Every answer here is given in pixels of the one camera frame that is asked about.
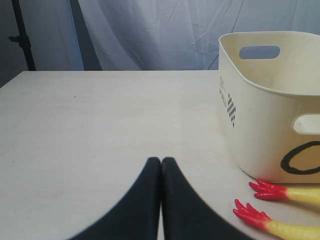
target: toy chicken feet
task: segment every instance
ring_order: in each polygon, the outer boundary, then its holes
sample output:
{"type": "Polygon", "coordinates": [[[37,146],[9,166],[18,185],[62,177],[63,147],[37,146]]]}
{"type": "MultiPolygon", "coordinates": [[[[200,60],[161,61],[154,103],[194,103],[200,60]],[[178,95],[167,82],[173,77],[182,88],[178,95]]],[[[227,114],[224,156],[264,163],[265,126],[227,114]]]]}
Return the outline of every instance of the toy chicken feet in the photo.
{"type": "MultiPolygon", "coordinates": [[[[254,196],[262,200],[289,199],[320,205],[320,189],[300,189],[278,186],[257,179],[257,184],[249,185],[257,193],[254,196]]],[[[249,203],[243,206],[235,200],[234,214],[249,225],[263,229],[284,240],[320,240],[320,227],[297,226],[272,220],[265,212],[259,212],[249,203]]]]}

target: wall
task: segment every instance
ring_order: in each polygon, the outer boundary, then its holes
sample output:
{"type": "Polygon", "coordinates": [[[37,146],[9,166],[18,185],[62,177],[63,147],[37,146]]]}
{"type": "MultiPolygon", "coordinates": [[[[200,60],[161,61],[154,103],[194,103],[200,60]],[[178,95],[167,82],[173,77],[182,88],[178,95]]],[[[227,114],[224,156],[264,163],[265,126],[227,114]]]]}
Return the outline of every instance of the wall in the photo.
{"type": "MultiPolygon", "coordinates": [[[[83,70],[76,31],[68,0],[20,0],[36,69],[83,70]]],[[[11,43],[18,35],[11,0],[0,1],[0,86],[27,70],[23,51],[11,43]]]]}

